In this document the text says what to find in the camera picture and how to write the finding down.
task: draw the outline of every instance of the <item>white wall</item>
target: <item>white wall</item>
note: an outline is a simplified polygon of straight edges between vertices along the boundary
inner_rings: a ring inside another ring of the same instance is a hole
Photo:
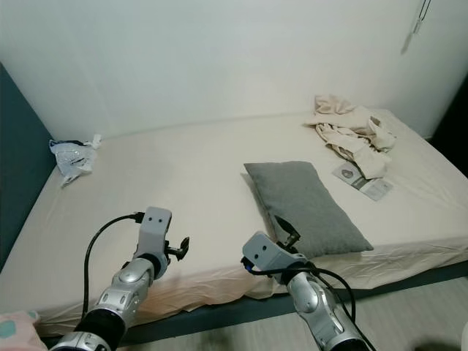
[[[309,110],[333,92],[430,135],[468,71],[468,1],[0,0],[0,60],[59,139]]]

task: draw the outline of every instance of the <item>blue headboard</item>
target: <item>blue headboard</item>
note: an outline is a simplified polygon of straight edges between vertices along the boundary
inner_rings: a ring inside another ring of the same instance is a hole
[[[0,271],[55,166],[49,132],[0,64]]]

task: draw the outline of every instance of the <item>fabric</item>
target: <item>fabric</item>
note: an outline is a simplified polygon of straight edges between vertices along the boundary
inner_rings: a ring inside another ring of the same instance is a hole
[[[0,314],[0,351],[47,350],[34,329],[38,320],[34,311]]]
[[[149,205],[173,212],[166,239],[177,246],[190,236],[190,249],[154,282],[137,323],[281,291],[273,279],[251,276],[239,262],[255,232],[273,233],[253,196],[246,162],[313,163],[333,200],[374,247],[313,259],[353,288],[468,260],[468,179],[391,113],[375,113],[398,135],[385,176],[393,189],[377,203],[332,174],[344,161],[303,126],[305,113],[104,140],[92,174],[64,189],[60,172],[50,175],[0,273],[0,313],[34,309],[40,335],[71,331],[80,319],[89,241],[107,221]],[[95,243],[91,302],[135,252],[138,228],[119,222]]]
[[[309,162],[244,165],[273,225],[276,237],[286,233],[275,216],[286,219],[301,235],[295,248],[307,258],[372,250],[373,247],[333,201]]]
[[[391,158],[385,153],[396,138],[384,127],[379,113],[364,106],[353,106],[334,95],[317,96],[315,112],[307,124],[338,155],[354,162],[366,179],[385,175]]]

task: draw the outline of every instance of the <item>booklet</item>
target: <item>booklet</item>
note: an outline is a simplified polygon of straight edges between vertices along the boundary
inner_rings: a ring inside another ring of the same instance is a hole
[[[339,166],[333,174],[374,201],[380,200],[393,188],[392,184],[382,178],[365,179],[359,168],[351,162]]]

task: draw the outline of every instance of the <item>floor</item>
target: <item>floor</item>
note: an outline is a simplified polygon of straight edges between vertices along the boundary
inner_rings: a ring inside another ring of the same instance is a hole
[[[459,351],[461,332],[468,322],[468,278],[360,300],[357,304],[357,322],[380,351]],[[120,350],[318,349],[300,317],[286,314]]]

